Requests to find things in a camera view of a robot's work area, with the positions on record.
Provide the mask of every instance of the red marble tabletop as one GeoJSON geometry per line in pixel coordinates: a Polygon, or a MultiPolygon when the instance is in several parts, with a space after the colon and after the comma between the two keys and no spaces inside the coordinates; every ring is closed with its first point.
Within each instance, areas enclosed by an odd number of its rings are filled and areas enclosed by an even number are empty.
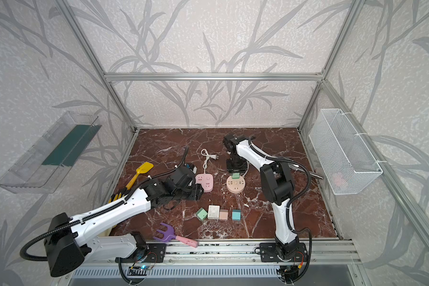
{"type": "MultiPolygon", "coordinates": [[[[135,170],[143,162],[154,164],[146,175],[157,175],[174,168],[181,160],[183,147],[189,146],[187,163],[194,163],[198,174],[203,173],[202,164],[205,157],[200,154],[207,149],[210,154],[217,154],[219,159],[210,159],[207,173],[214,177],[214,188],[210,193],[204,193],[199,201],[182,200],[172,210],[162,206],[146,213],[138,214],[119,223],[111,235],[123,235],[139,231],[146,240],[156,235],[156,229],[161,228],[160,222],[170,224],[175,233],[192,239],[201,238],[273,238],[275,236],[275,219],[272,205],[261,191],[259,171],[250,165],[245,176],[246,187],[240,194],[231,194],[225,185],[229,174],[225,161],[228,158],[222,143],[227,134],[255,135],[254,144],[270,155],[292,158],[304,164],[307,169],[310,164],[306,157],[302,142],[295,128],[248,128],[248,129],[141,129],[130,157],[119,179],[116,191],[126,186],[135,170]],[[209,220],[201,222],[195,215],[201,207],[208,210],[210,204],[220,205],[221,209],[229,210],[229,220],[209,220]],[[231,211],[241,210],[241,220],[233,221],[231,211]]],[[[306,177],[303,173],[293,172],[296,179],[296,192],[303,189],[306,177]]],[[[322,200],[317,185],[303,197],[292,204],[292,214],[296,229],[309,227],[313,237],[336,237],[331,219],[322,200]]]]}

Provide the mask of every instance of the pink power strip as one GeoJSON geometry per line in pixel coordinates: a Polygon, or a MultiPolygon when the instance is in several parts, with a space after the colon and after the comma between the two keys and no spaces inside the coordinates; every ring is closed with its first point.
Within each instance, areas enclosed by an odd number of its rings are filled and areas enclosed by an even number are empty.
{"type": "Polygon", "coordinates": [[[212,174],[199,174],[195,176],[195,183],[202,185],[204,193],[213,190],[213,175],[212,174]]]}

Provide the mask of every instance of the wallpaper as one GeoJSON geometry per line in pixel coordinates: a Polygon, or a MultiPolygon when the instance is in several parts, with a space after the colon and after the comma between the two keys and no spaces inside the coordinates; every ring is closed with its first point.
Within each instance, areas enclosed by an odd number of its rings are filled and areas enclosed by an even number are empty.
{"type": "MultiPolygon", "coordinates": [[[[323,91],[301,130],[309,159],[320,174],[324,170],[308,134],[322,108],[334,108],[323,91]]],[[[381,177],[359,194],[335,196],[327,180],[321,186],[337,230],[354,241],[372,285],[429,286],[429,251],[381,177]]]]}
{"type": "MultiPolygon", "coordinates": [[[[102,125],[53,194],[0,188],[0,286],[49,285],[46,262],[19,250],[44,233],[52,217],[98,206],[132,133],[51,1],[0,1],[0,176],[62,114],[98,115],[102,125]]],[[[30,249],[44,255],[42,243],[30,249]]]]}
{"type": "Polygon", "coordinates": [[[351,0],[70,0],[107,72],[320,72],[351,0]]]}
{"type": "Polygon", "coordinates": [[[329,79],[429,217],[429,1],[363,7],[329,79]]]}
{"type": "Polygon", "coordinates": [[[259,81],[120,82],[115,89],[130,114],[141,114],[133,117],[136,126],[297,127],[315,85],[259,81]]]}

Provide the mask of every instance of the green mat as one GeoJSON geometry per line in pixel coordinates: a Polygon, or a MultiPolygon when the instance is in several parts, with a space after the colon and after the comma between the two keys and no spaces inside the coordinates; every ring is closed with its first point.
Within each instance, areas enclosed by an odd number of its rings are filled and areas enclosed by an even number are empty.
{"type": "Polygon", "coordinates": [[[42,165],[72,167],[101,125],[76,125],[62,142],[49,154],[42,165]]]}

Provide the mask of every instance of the yellow spatula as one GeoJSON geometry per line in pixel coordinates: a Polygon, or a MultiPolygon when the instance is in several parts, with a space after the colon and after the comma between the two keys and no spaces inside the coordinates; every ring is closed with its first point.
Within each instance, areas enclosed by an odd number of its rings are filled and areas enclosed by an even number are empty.
{"type": "Polygon", "coordinates": [[[137,169],[137,174],[135,174],[134,177],[130,180],[130,182],[126,185],[126,188],[130,190],[130,188],[133,186],[133,183],[135,183],[135,181],[137,180],[138,175],[147,173],[153,167],[154,165],[149,162],[144,162],[143,164],[141,164],[141,166],[137,169]]]}

